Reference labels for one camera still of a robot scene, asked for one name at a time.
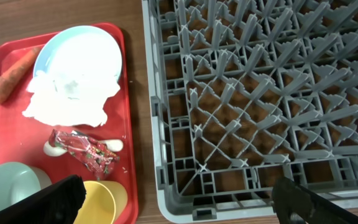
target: plastic wrapper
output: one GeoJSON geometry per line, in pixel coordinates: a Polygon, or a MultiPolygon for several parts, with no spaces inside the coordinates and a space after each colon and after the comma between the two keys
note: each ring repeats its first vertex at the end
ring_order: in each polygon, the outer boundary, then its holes
{"type": "Polygon", "coordinates": [[[70,155],[82,162],[98,180],[103,180],[114,169],[119,160],[105,143],[78,132],[66,133],[53,130],[48,143],[52,147],[67,150],[70,155]]]}

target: light green cup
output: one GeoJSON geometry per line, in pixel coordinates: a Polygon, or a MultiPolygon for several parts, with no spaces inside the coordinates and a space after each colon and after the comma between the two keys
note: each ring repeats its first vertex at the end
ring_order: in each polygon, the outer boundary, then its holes
{"type": "Polygon", "coordinates": [[[0,211],[51,185],[48,175],[20,162],[0,165],[0,211]]]}

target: wooden table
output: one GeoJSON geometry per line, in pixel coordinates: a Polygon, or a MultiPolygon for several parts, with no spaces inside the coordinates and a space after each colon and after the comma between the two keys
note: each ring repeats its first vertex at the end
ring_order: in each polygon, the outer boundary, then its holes
{"type": "MultiPolygon", "coordinates": [[[[0,45],[80,24],[112,22],[127,49],[131,118],[139,189],[138,223],[169,223],[157,205],[150,105],[140,0],[0,0],[0,45]]],[[[358,209],[351,212],[358,215],[358,209]]],[[[227,223],[278,223],[275,217],[227,223]]]]}

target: yellow bowl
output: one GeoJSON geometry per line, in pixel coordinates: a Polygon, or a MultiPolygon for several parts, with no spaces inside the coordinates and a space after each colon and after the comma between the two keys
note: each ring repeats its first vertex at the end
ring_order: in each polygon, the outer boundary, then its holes
{"type": "Polygon", "coordinates": [[[86,197],[74,224],[112,224],[128,201],[125,188],[114,181],[85,181],[86,197]]]}

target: carrot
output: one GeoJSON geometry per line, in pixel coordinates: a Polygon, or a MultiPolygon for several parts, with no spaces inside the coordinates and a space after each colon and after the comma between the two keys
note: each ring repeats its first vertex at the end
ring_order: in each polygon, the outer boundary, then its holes
{"type": "Polygon", "coordinates": [[[8,68],[8,70],[2,73],[0,76],[0,104],[8,99],[9,95],[12,93],[20,79],[34,64],[35,59],[37,59],[40,51],[40,47],[33,48],[22,58],[20,58],[15,64],[8,68]]]}

